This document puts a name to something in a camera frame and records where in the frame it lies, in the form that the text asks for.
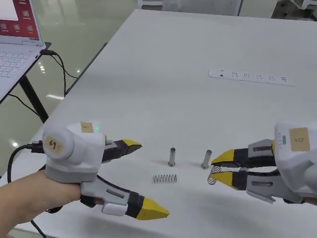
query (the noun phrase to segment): yellow fingertip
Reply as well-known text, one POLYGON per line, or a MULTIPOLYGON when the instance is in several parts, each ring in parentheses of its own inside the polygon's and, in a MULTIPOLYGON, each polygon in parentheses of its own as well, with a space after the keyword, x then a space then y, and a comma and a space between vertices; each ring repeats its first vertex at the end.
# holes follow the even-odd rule
POLYGON ((154 220, 168 217, 169 211, 159 206, 153 200, 144 197, 143 206, 136 217, 137 220, 154 220))
POLYGON ((225 185, 232 186, 232 175, 233 172, 220 172, 211 174, 210 177, 221 183, 224 183, 225 185))
POLYGON ((215 158, 211 163, 219 163, 219 162, 233 162, 234 149, 228 150, 215 158))
POLYGON ((141 145, 139 142, 135 142, 134 140, 130 139, 124 139, 122 140, 127 146, 132 146, 132 145, 141 145))

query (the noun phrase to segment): laptop keyboard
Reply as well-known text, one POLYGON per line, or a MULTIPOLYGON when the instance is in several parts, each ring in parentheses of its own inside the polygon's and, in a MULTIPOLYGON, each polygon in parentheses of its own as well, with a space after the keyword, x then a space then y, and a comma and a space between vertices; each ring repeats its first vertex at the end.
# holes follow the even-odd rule
POLYGON ((0 51, 0 78, 13 77, 16 70, 21 68, 23 63, 34 54, 34 50, 28 52, 5 52, 0 51))

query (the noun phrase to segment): laptop screen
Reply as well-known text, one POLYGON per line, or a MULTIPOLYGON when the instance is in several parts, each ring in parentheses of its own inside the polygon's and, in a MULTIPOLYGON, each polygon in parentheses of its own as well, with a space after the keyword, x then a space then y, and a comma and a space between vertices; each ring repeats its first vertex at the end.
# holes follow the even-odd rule
POLYGON ((0 0, 0 35, 38 40, 30 0, 0 0))

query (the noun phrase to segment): table leg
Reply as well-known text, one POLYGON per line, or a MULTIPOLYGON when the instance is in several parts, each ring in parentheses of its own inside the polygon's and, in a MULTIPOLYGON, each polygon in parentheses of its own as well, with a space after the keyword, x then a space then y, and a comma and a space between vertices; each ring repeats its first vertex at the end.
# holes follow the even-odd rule
POLYGON ((45 111, 45 108, 43 107, 38 95, 34 91, 32 85, 31 85, 31 83, 26 75, 21 78, 20 86, 23 89, 26 96, 28 97, 28 99, 30 100, 34 110, 39 115, 41 121, 43 123, 45 123, 46 120, 49 118, 49 115, 45 111))

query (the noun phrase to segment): finger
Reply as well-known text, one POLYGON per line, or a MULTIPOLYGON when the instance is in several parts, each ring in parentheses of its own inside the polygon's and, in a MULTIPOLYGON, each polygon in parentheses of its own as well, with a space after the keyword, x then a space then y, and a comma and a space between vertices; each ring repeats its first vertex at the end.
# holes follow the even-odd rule
POLYGON ((317 198, 306 197, 305 202, 317 206, 317 198))
POLYGON ((105 202, 101 198, 95 198, 95 203, 97 205, 103 205, 105 202))

